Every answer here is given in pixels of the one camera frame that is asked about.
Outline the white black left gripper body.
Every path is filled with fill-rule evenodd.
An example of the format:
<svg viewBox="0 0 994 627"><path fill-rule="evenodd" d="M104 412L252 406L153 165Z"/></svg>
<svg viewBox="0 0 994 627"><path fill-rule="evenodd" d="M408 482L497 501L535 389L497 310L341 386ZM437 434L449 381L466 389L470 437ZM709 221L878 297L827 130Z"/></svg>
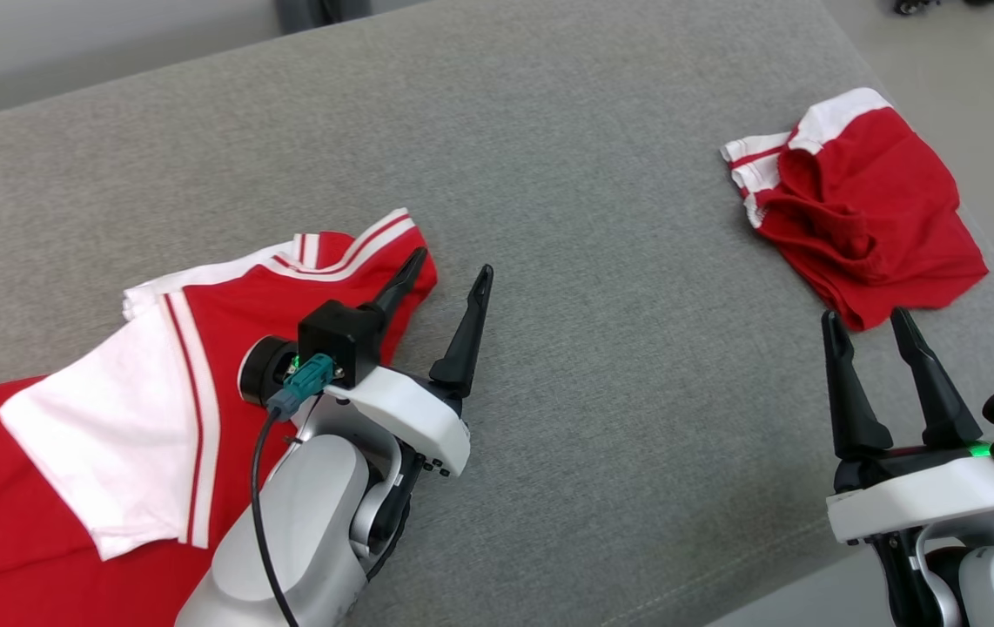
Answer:
<svg viewBox="0 0 994 627"><path fill-rule="evenodd" d="M382 366L372 336L266 336L247 350L238 390L265 409L267 426L297 431L274 479L457 476L472 455L462 401L443 401L426 378Z"/></svg>

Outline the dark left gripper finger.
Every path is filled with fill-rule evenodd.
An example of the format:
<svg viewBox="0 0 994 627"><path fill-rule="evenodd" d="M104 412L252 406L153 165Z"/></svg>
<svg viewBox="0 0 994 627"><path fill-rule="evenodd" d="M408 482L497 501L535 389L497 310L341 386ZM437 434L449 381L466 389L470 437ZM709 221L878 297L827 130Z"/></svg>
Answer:
<svg viewBox="0 0 994 627"><path fill-rule="evenodd" d="M400 308L403 299L416 286L416 281L424 270L428 259L426 247L416 247L393 275L380 289L373 301L366 303L366 310L377 314L378 337L385 337Z"/></svg>
<svg viewBox="0 0 994 627"><path fill-rule="evenodd" d="M482 266L467 293L466 310L454 330L452 341L444 356L429 370L430 388L443 401L464 401L472 393L493 284L494 268Z"/></svg>

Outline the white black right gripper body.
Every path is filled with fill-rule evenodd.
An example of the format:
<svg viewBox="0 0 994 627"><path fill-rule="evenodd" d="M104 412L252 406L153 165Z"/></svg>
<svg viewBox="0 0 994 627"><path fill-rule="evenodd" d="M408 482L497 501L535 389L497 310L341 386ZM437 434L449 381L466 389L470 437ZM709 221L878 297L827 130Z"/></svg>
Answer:
<svg viewBox="0 0 994 627"><path fill-rule="evenodd" d="M830 528L840 543L994 510L990 444L837 448Z"/></svg>

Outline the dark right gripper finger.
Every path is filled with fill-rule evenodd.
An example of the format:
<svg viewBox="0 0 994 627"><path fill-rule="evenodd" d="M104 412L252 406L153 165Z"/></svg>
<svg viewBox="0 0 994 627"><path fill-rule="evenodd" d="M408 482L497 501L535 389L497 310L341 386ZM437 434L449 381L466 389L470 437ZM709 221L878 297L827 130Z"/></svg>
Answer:
<svg viewBox="0 0 994 627"><path fill-rule="evenodd" d="M933 449L966 448L981 441L981 426L967 408L937 354L927 345L910 310L894 308L892 333L900 356L910 367L925 420L923 445Z"/></svg>
<svg viewBox="0 0 994 627"><path fill-rule="evenodd" d="M824 311L821 332L836 457L844 462L887 451L890 430L879 423L867 400L854 366L854 345L836 311Z"/></svg>

